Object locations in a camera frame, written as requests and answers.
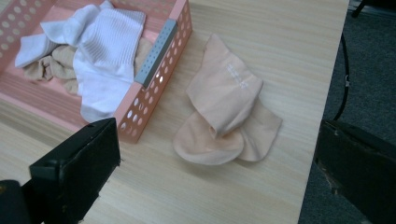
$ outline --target white sock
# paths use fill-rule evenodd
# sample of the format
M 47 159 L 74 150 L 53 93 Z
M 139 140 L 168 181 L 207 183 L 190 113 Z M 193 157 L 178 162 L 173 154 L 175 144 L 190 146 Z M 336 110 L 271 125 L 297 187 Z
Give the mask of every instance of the white sock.
M 95 5 L 87 5 L 80 8 L 64 23 L 63 34 L 65 42 L 73 47 L 78 47 L 81 35 L 99 15 L 100 8 Z
M 52 42 L 77 47 L 81 35 L 93 24 L 100 11 L 105 8 L 114 7 L 109 1 L 104 1 L 99 7 L 87 5 L 78 9 L 66 21 L 44 21 L 40 24 L 44 33 Z
M 15 59 L 15 67 L 23 68 L 50 54 L 58 45 L 46 35 L 29 35 L 21 38 L 21 49 Z
M 103 9 L 81 37 L 73 67 L 82 96 L 81 116 L 88 122 L 112 117 L 134 81 L 144 21 L 142 12 Z

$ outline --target cable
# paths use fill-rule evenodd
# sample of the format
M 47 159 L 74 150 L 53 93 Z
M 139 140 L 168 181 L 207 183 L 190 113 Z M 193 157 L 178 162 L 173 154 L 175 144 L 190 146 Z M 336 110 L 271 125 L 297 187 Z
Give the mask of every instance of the cable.
M 346 64 L 346 76 L 345 76 L 345 88 L 344 88 L 344 97 L 343 97 L 343 102 L 340 105 L 340 108 L 338 109 L 338 113 L 337 115 L 335 115 L 333 120 L 338 120 L 341 116 L 341 114 L 344 112 L 344 108 L 346 107 L 346 103 L 347 103 L 347 95 L 349 92 L 349 59 L 347 57 L 347 44 L 346 44 L 346 40 L 344 38 L 344 34 L 341 34 L 341 43 L 343 46 L 343 52 L 344 52 L 344 60 L 345 60 L 345 64 Z

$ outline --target pile of socks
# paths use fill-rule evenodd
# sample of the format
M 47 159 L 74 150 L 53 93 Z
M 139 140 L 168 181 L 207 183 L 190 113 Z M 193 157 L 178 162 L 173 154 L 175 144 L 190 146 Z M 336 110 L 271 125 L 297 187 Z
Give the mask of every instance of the pile of socks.
M 33 80 L 64 80 L 81 96 L 88 122 L 113 116 L 152 44 L 141 38 L 146 15 L 87 5 L 65 21 L 41 22 L 44 34 L 25 36 L 15 66 Z
M 204 165 L 262 160 L 282 122 L 258 99 L 262 84 L 217 35 L 210 36 L 186 90 L 196 111 L 175 135 L 176 153 Z

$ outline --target basket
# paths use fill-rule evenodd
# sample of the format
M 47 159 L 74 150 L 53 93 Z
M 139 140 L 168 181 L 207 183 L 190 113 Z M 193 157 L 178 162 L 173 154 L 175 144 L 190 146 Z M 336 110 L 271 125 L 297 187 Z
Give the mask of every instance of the basket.
M 14 67 L 20 38 L 43 33 L 41 21 L 65 20 L 78 8 L 103 0 L 14 0 L 0 15 L 0 98 L 73 132 L 87 124 L 79 113 L 80 97 L 62 83 L 28 81 Z M 114 113 L 120 139 L 137 142 L 172 76 L 192 32 L 188 0 L 112 0 L 114 7 L 146 13 L 142 36 L 153 47 Z

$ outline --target table surface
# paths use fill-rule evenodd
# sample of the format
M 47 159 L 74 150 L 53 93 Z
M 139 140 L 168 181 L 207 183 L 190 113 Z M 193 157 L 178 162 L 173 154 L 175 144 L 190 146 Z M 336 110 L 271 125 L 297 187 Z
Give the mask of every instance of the table surface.
M 194 31 L 176 71 L 138 144 L 120 143 L 121 166 L 84 223 L 297 223 L 348 1 L 190 3 Z M 263 161 L 201 166 L 173 150 L 211 33 L 264 80 L 260 100 L 283 119 Z M 72 134 L 0 101 L 0 179 L 24 184 L 28 166 Z

